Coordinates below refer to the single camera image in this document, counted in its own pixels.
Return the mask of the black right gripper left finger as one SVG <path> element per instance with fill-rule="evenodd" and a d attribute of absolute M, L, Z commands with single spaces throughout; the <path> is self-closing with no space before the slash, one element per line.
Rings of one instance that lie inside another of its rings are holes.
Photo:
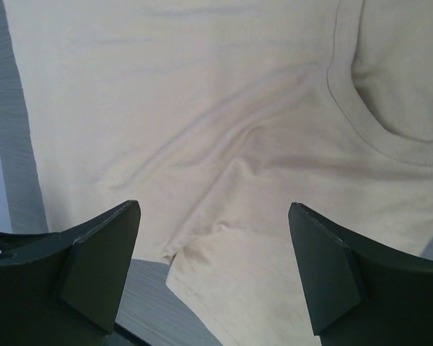
<path fill-rule="evenodd" d="M 0 345 L 139 345 L 115 319 L 140 218 L 128 200 L 65 231 L 0 232 Z"/>

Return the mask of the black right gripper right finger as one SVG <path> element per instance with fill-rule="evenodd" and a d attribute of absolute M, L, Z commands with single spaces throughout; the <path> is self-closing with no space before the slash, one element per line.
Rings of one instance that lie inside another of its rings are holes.
<path fill-rule="evenodd" d="M 301 203 L 292 244 L 322 345 L 433 345 L 433 261 L 385 246 Z"/>

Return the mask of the beige t shirt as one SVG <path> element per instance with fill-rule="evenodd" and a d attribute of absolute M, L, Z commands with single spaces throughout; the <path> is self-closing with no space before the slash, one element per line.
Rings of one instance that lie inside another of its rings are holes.
<path fill-rule="evenodd" d="M 433 238 L 433 1 L 6 1 L 50 229 L 124 200 L 223 345 L 317 345 L 303 203 Z"/>

